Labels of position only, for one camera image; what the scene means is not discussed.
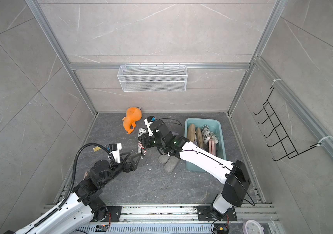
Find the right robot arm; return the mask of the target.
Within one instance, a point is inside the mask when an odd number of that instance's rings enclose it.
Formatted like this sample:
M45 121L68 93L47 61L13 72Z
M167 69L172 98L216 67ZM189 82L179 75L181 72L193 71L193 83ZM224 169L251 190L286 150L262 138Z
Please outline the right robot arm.
M241 207L245 196L249 195L250 176L245 164L226 161L199 148L188 138L171 132L166 123L149 116L144 119L148 132L138 140L144 149L155 147L161 155L170 159L190 162L214 176L224 185L223 190L211 203L206 216L222 220L233 207Z

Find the newspaper print case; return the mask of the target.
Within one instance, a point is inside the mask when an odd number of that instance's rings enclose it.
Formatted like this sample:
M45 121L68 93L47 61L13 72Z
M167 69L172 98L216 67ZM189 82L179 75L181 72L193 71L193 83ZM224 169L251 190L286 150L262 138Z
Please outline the newspaper print case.
M217 136L213 132L211 132L208 125L204 125L201 129L201 132L204 144L208 144L211 139L215 144L219 143Z

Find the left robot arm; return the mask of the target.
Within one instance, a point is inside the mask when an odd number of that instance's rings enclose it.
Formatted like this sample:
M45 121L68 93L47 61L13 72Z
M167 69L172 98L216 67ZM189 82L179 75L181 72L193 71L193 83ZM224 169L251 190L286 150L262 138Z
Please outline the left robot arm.
M75 183L76 166L82 151L89 147L101 148L107 158L97 161L84 179ZM102 146L87 143L76 154L71 183L64 199L41 217L17 230L18 234L69 234L91 220L102 221L109 216L106 204L100 198L103 188L120 173L135 171L141 154L120 153L119 144Z

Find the grey fabric glasses case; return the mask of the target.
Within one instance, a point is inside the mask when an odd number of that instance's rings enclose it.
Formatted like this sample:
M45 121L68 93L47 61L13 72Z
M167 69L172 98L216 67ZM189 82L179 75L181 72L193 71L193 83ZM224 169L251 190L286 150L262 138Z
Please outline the grey fabric glasses case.
M168 162L169 158L170 158L169 155L160 155L159 158L158 158L158 161L161 164L166 164Z

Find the teal plastic storage box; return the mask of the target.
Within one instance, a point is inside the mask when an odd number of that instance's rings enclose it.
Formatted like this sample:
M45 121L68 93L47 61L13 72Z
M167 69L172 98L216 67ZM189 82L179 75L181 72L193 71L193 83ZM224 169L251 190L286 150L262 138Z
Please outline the teal plastic storage box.
M224 144L224 138L223 138L223 131L222 127L219 121L212 120L212 119L199 119L199 118L188 118L185 120L185 137L189 139L189 132L191 133L191 130L189 131L190 125L195 126L195 135L194 135L194 145L198 146L197 143L197 133L196 129L200 128L201 132L203 133L203 127L207 126L210 130L210 136L215 135L214 139L216 144L216 152L215 156L217 156L220 159L226 160L226 153L225 153L225 144ZM206 172L205 170L201 169L200 167L196 166L193 163L190 163L186 161L186 169L193 172Z

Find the tan fabric case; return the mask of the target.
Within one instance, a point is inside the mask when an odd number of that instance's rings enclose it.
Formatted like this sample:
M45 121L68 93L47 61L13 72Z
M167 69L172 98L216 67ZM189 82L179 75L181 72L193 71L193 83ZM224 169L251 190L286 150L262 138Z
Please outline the tan fabric case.
M188 126L187 138L189 139L189 141L191 141L193 143L196 141L196 128L195 128L194 124L190 124Z
M196 139L198 147L204 149L203 135L199 127L196 128Z

